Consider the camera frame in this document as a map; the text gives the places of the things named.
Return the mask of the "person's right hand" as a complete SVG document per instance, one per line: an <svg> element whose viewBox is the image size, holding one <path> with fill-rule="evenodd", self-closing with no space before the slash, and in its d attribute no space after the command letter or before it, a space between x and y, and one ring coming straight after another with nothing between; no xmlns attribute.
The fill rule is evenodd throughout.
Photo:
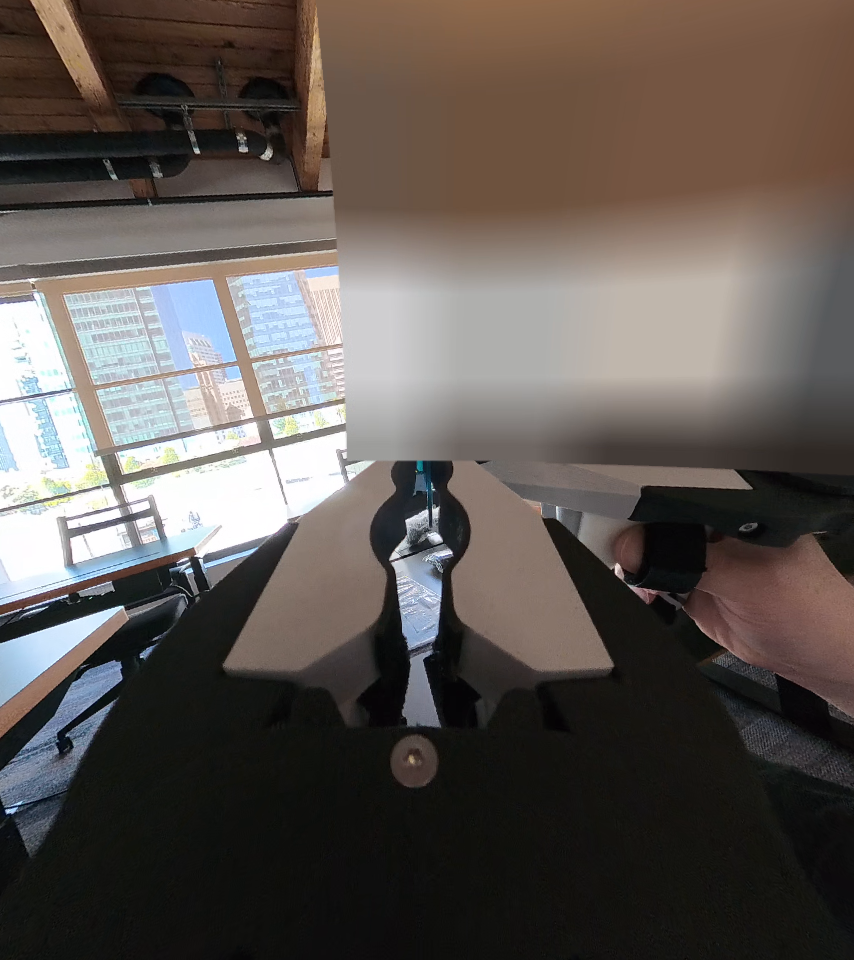
<svg viewBox="0 0 854 960"><path fill-rule="evenodd" d="M854 589L806 535L787 548L708 534L706 571L682 604L713 642L746 663L801 681L827 651Z"/></svg>

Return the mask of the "black ceiling pipes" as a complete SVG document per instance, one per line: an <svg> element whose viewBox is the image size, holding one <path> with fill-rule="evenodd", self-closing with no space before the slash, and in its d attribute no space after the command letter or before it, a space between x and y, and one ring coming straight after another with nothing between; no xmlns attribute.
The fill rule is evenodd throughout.
<svg viewBox="0 0 854 960"><path fill-rule="evenodd" d="M287 156L281 117L298 105L276 80L255 77L240 92L241 100L256 102L244 113L261 123L261 133L242 127L196 128L190 108L182 104L193 100L193 90L170 74L146 74L134 91L151 103L163 98L177 102L171 109L149 109L163 120L163 129L0 133L0 186L170 179L194 158L213 153L265 162Z"/></svg>

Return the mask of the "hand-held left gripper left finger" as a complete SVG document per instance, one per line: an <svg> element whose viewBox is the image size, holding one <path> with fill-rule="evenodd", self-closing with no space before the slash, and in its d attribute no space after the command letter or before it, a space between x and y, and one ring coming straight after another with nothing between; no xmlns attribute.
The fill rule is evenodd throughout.
<svg viewBox="0 0 854 960"><path fill-rule="evenodd" d="M374 462L341 507L297 525L223 668L328 691L348 724L403 724L404 634L389 562L404 536L394 463Z"/></svg>

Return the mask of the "black office chair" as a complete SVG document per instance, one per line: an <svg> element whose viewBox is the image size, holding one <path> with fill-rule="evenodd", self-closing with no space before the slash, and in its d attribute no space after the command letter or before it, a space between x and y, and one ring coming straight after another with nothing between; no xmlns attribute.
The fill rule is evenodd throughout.
<svg viewBox="0 0 854 960"><path fill-rule="evenodd" d="M174 592L156 598L151 604L133 607L127 612L127 621L121 629L85 660L79 675L99 666L118 663L121 680L57 732L56 749L61 756L73 750L70 732L118 699L126 683L143 667L142 654L160 641L190 604L191 600L185 594Z"/></svg>

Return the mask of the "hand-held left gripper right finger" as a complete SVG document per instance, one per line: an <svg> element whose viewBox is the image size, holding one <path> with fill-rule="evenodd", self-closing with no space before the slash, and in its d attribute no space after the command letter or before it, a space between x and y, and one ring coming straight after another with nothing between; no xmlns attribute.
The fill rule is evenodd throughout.
<svg viewBox="0 0 854 960"><path fill-rule="evenodd" d="M435 705L484 726L511 690L605 677L613 662L540 516L474 462L438 462L443 573Z"/></svg>

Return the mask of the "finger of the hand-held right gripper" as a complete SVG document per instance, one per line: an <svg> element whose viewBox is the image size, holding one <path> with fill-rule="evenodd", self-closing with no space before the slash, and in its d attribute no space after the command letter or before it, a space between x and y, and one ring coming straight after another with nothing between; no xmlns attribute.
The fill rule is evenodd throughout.
<svg viewBox="0 0 854 960"><path fill-rule="evenodd" d="M583 514L626 521L641 496L642 468L558 462L485 462L518 496Z"/></svg>
<svg viewBox="0 0 854 960"><path fill-rule="evenodd" d="M639 488L674 487L751 491L753 487L732 469L599 464L598 473Z"/></svg>

